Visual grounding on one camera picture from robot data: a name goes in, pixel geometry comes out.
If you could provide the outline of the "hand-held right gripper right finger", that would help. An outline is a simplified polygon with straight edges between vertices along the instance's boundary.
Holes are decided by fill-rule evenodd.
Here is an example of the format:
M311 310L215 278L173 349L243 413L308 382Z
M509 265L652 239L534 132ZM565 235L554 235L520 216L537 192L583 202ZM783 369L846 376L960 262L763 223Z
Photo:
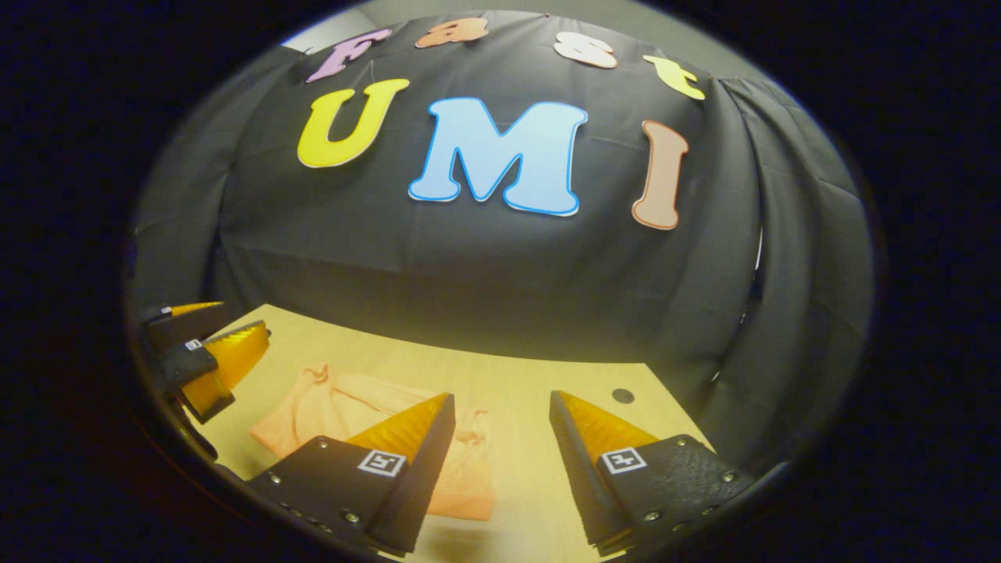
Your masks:
M691 435L657 438L561 389L548 420L587 542L601 556L672 543L755 484Z

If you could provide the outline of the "orange T-shirt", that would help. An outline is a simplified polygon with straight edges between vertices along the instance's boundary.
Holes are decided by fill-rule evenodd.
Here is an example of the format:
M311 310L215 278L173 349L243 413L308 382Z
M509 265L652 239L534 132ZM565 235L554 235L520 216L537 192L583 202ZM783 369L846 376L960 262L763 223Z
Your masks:
M314 437L347 441L435 395L368 375L336 373L321 362L301 370L278 409L258 421L250 434L276 456L286 457ZM457 407L454 438L430 499L430 515L490 520L496 492L488 428L489 412Z

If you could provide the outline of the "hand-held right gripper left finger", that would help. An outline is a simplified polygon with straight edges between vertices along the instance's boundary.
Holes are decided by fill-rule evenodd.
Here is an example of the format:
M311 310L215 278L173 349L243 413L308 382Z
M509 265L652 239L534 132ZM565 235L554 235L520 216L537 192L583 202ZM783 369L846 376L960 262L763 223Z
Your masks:
M440 393L349 439L318 436L248 481L325 538L403 557L414 552L455 429Z

